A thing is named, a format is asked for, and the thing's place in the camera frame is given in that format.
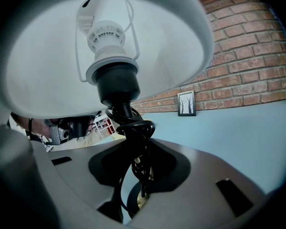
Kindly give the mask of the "white shade table lamp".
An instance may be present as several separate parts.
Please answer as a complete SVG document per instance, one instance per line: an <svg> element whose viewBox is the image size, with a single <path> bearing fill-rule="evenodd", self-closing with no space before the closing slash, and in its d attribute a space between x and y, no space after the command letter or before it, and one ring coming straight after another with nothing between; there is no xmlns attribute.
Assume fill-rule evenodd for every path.
<svg viewBox="0 0 286 229"><path fill-rule="evenodd" d="M126 138L94 156L90 173L113 187L98 207L123 223L131 168L140 196L171 192L189 176L183 154L152 138L131 102L178 87L210 63L213 32L199 0L0 0L0 222L60 229L32 142L11 113L60 119L106 110Z"/></svg>

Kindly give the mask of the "black picture frame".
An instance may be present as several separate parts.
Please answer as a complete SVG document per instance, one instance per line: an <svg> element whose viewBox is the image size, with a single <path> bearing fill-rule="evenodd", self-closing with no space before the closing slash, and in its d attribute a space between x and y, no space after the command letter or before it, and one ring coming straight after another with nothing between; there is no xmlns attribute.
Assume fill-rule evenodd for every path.
<svg viewBox="0 0 286 229"><path fill-rule="evenodd" d="M177 94L178 116L196 116L196 102L194 91L186 91Z"/></svg>

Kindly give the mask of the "red object under table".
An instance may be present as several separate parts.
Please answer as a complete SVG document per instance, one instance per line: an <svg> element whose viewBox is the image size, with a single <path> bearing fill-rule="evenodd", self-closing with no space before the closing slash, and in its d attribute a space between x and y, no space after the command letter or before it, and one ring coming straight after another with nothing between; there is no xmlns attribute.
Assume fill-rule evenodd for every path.
<svg viewBox="0 0 286 229"><path fill-rule="evenodd" d="M109 134L112 135L113 133L115 133L115 129L114 129L114 126L113 126L111 120L109 118L107 118L105 120L105 122L106 122L106 127L107 127Z"/></svg>

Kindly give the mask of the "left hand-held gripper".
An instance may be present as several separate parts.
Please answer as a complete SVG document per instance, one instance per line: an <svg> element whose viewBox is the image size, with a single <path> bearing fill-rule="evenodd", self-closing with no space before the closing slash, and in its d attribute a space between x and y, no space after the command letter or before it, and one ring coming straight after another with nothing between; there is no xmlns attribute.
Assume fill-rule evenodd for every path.
<svg viewBox="0 0 286 229"><path fill-rule="evenodd" d="M50 142L47 145L61 145L72 139L85 137L89 126L93 124L94 115L84 115L78 117L66 117L60 119L44 119L46 125L50 127Z"/></svg>

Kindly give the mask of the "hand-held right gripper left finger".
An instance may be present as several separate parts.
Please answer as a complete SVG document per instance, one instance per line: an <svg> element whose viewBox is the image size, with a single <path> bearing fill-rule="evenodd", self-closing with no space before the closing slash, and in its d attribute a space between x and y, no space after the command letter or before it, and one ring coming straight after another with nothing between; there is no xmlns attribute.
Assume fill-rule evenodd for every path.
<svg viewBox="0 0 286 229"><path fill-rule="evenodd" d="M32 142L33 155L56 207L60 229L125 228L97 210L112 198L113 187L100 184L88 168L92 156L121 142L117 140L49 153L42 143Z"/></svg>

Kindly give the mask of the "person's left forearm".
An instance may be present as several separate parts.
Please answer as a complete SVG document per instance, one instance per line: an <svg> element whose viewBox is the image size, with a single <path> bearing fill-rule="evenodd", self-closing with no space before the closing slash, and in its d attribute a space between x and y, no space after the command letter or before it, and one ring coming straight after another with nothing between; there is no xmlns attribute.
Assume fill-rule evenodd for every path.
<svg viewBox="0 0 286 229"><path fill-rule="evenodd" d="M19 126L29 131L29 118L19 116L15 113L11 113L11 117ZM31 132L34 134L42 135L46 138L51 138L50 127L46 125L42 119L32 119Z"/></svg>

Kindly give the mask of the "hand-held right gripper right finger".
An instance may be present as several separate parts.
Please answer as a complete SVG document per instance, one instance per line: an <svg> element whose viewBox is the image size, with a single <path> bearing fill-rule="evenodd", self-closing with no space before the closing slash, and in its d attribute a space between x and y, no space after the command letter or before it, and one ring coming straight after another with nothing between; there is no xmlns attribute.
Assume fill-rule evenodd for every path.
<svg viewBox="0 0 286 229"><path fill-rule="evenodd" d="M174 191L151 194L142 210L129 222L133 229L239 228L265 200L265 194L251 179L223 159L207 152L156 139L189 159L191 171ZM216 183L231 180L253 203L236 217Z"/></svg>

